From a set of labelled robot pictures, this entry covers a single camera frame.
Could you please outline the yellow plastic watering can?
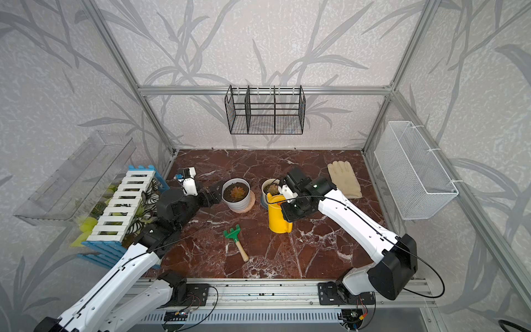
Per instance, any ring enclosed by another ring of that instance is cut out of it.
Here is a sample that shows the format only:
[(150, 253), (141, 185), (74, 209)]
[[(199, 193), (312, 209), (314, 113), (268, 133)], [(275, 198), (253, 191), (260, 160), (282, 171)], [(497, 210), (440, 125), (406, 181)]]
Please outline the yellow plastic watering can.
[(272, 196), (271, 193), (268, 193), (266, 195), (269, 228), (272, 232), (277, 234), (291, 233), (293, 230), (293, 224), (286, 221), (283, 217), (281, 204), (284, 201), (285, 197), (281, 194)]

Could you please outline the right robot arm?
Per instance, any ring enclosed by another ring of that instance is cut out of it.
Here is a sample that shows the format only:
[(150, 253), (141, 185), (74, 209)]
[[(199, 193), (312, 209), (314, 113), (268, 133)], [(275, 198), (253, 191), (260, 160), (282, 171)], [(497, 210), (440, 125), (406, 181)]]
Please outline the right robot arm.
[(416, 241), (372, 220), (327, 178), (312, 180), (296, 167), (279, 181), (279, 192), (285, 198), (281, 209), (286, 221), (292, 223), (320, 212), (354, 238), (370, 257), (370, 264), (352, 268), (336, 281), (343, 302), (372, 292), (395, 300), (416, 274)]

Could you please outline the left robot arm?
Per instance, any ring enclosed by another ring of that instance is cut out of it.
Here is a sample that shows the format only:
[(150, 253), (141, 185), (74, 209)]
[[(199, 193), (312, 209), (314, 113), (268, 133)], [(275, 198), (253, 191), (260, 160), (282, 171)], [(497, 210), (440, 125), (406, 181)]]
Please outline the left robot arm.
[(143, 292), (118, 304), (131, 287), (181, 238), (180, 225), (190, 221), (201, 208), (221, 202), (223, 182), (202, 189), (197, 196), (185, 196), (174, 188), (165, 192), (168, 203), (177, 206), (176, 216), (148, 225), (110, 271), (58, 318), (46, 317), (36, 331), (128, 331), (146, 315), (168, 304), (194, 305), (186, 279), (167, 271)]

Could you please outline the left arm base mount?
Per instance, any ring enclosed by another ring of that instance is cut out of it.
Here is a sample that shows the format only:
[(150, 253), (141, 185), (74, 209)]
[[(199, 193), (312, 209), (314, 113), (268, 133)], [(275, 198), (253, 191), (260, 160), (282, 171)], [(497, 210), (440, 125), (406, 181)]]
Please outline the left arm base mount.
[(181, 284), (172, 293), (165, 307), (204, 307), (207, 302), (209, 284)]

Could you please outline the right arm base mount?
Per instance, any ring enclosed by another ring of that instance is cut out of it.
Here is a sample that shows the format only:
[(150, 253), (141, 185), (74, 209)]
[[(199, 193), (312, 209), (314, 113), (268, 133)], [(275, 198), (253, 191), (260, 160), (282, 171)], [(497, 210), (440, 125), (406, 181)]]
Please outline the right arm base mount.
[(373, 305), (376, 297), (372, 292), (352, 295), (349, 291), (337, 282), (321, 282), (317, 284), (319, 304), (323, 306), (341, 306), (365, 304)]

